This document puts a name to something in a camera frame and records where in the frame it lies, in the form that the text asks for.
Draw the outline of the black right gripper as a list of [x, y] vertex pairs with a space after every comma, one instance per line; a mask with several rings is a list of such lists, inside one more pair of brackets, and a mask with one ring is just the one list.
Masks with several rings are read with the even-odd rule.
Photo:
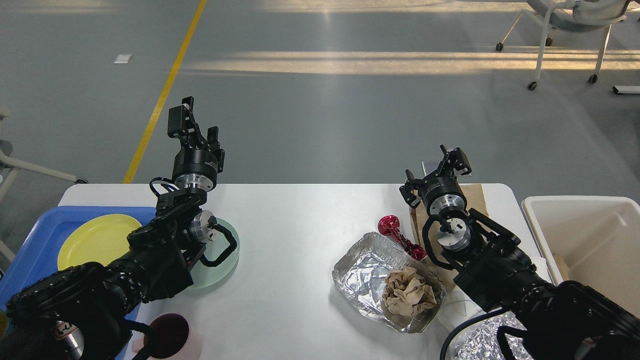
[[439, 148], [443, 158], [436, 170], [425, 178], [416, 178], [410, 170], [405, 170], [405, 183], [398, 190], [410, 208], [416, 209], [423, 203], [427, 215], [466, 214], [467, 199], [457, 178], [470, 176], [473, 169], [461, 148], [448, 149], [444, 145]]

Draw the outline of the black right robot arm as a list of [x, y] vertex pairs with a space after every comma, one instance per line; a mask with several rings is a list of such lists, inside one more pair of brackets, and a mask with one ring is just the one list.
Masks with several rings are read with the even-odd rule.
[[637, 360], [639, 319], [578, 281], [554, 285], [537, 274], [512, 231], [469, 208], [458, 176], [472, 172], [461, 148], [440, 146], [434, 171], [417, 178], [406, 170], [399, 188], [415, 209], [423, 205], [422, 241], [430, 262], [456, 271], [453, 281], [483, 313], [462, 322], [446, 337], [439, 358], [466, 328], [512, 313], [522, 328], [499, 326], [495, 337], [506, 360], [515, 358], [509, 337], [519, 338], [535, 360]]

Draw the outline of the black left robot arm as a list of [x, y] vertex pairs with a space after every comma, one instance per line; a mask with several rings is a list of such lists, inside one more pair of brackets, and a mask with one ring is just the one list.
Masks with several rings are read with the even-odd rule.
[[127, 319], [142, 303], [170, 299], [194, 284], [196, 264], [220, 266], [238, 240], [209, 210], [226, 153], [218, 127], [201, 132], [194, 98], [169, 109], [167, 136], [178, 139], [170, 178], [148, 183], [155, 216], [126, 237], [128, 251], [107, 265], [96, 261], [60, 269], [10, 297], [12, 330], [1, 338], [3, 360], [114, 360], [134, 332], [147, 337], [136, 360], [158, 344], [150, 325]]

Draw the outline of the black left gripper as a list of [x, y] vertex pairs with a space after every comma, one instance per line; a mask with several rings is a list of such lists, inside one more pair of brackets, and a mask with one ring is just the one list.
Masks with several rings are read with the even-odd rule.
[[209, 127], [206, 137], [194, 117], [193, 96], [186, 96], [167, 115], [167, 136], [178, 139], [180, 150], [174, 157], [172, 182], [179, 189], [197, 188], [210, 192], [217, 186], [226, 153], [218, 139], [218, 126]]

